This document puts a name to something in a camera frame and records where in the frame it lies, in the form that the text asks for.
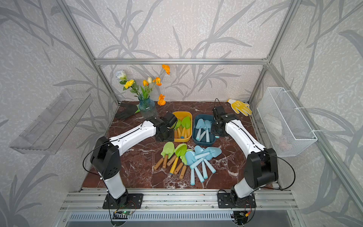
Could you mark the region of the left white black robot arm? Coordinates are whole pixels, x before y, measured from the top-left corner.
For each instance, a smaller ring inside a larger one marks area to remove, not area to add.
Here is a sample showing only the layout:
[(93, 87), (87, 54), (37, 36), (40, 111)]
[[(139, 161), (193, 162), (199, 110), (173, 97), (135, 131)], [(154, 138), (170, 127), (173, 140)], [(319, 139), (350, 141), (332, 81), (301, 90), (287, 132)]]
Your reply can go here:
[(118, 200), (126, 194), (126, 187), (120, 176), (120, 156), (150, 137), (155, 137), (156, 141), (160, 142), (173, 142), (177, 121), (173, 113), (166, 113), (161, 118), (148, 118), (140, 125), (118, 136), (110, 139), (101, 137), (97, 140), (95, 148), (91, 151), (90, 163), (102, 177), (113, 199)]

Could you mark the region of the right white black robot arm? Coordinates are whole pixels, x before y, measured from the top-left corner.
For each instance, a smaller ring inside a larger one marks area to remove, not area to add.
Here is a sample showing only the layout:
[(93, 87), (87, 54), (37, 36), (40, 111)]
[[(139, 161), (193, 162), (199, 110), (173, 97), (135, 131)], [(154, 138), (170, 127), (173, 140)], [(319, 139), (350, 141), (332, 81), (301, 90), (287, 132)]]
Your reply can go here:
[(226, 113), (222, 106), (213, 108), (212, 133), (231, 136), (246, 156), (244, 178), (232, 189), (234, 199), (242, 199), (278, 180), (278, 157), (274, 149), (260, 144), (245, 129), (235, 114)]

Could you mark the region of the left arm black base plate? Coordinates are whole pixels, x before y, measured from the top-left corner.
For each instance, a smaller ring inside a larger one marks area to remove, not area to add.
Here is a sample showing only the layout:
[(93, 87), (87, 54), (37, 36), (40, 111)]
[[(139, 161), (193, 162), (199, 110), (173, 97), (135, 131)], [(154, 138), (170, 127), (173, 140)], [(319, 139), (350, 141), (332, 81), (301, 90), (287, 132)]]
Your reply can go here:
[(106, 195), (103, 209), (140, 209), (144, 194), (128, 194), (124, 193), (120, 198), (115, 199), (110, 194)]

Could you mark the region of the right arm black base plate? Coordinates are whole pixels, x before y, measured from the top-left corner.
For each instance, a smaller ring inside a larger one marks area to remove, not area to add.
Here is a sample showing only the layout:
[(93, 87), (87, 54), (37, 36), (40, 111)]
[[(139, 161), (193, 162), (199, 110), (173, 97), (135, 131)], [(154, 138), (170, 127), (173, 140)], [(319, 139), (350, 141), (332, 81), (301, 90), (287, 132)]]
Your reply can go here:
[(244, 198), (239, 198), (235, 191), (229, 193), (226, 190), (220, 189), (217, 192), (217, 202), (220, 209), (232, 208), (256, 208), (256, 201), (254, 193)]

